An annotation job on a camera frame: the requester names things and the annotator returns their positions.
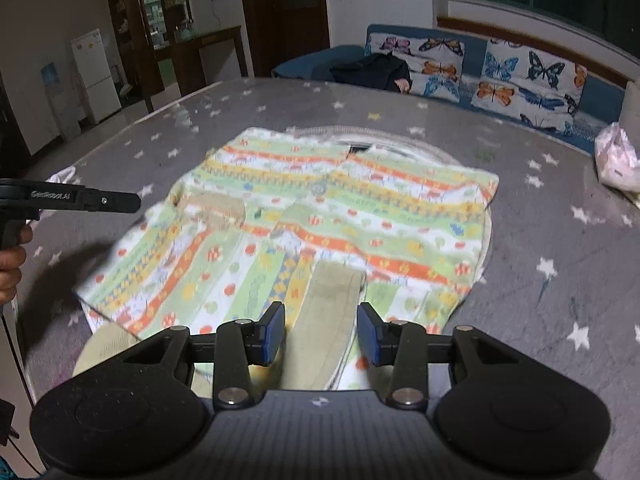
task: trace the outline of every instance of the doorway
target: doorway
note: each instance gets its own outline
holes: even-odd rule
[[[31,153],[24,142],[0,74],[0,178],[23,176],[31,165]]]
[[[286,60],[329,48],[326,0],[242,0],[258,77]]]

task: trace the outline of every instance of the sofa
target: sofa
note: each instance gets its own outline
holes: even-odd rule
[[[333,81],[333,66],[389,50],[407,60],[412,93],[539,130],[587,153],[593,153],[599,131],[620,117],[624,89],[570,60],[525,45],[434,28],[369,25],[364,47],[341,45],[307,54],[277,66],[273,76]],[[449,81],[455,81],[455,88]],[[506,102],[510,108],[502,108]],[[554,107],[557,113],[544,120],[527,111]]]

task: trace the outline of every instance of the gray bedsheet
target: gray bedsheet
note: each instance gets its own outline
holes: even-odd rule
[[[333,124],[423,140],[500,176],[484,280],[447,329],[475,325],[594,390],[612,416],[597,471],[607,479],[640,478],[640,214],[597,183],[587,155],[444,102],[249,79],[213,86],[146,118],[76,167],[86,186],[145,190],[147,208],[207,150],[249,126]],[[18,298],[38,396],[70,377],[90,336],[72,287],[138,216],[57,212],[37,226]],[[433,377],[434,394],[443,394],[443,374]]]

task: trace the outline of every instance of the black bag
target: black bag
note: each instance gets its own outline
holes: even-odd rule
[[[337,83],[364,86],[400,92],[396,79],[406,79],[411,84],[409,66],[389,54],[371,54],[358,61],[332,67],[331,74]]]

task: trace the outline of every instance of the black cable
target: black cable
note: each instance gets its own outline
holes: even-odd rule
[[[42,476],[42,475],[44,474],[44,473],[41,473],[40,471],[38,471],[36,468],[34,468],[33,464],[32,464],[31,462],[29,462],[29,460],[27,459],[27,457],[25,457],[25,456],[22,454],[22,452],[20,451],[20,448],[19,448],[18,446],[16,446],[16,445],[15,445],[15,442],[14,442],[14,440],[13,440],[11,437],[9,437],[9,442],[11,443],[11,445],[12,445],[12,446],[14,446],[14,448],[15,448],[15,450],[18,452],[18,454],[22,457],[22,459],[23,459],[27,464],[29,464],[29,467],[30,467],[31,469],[33,469],[37,475]]]

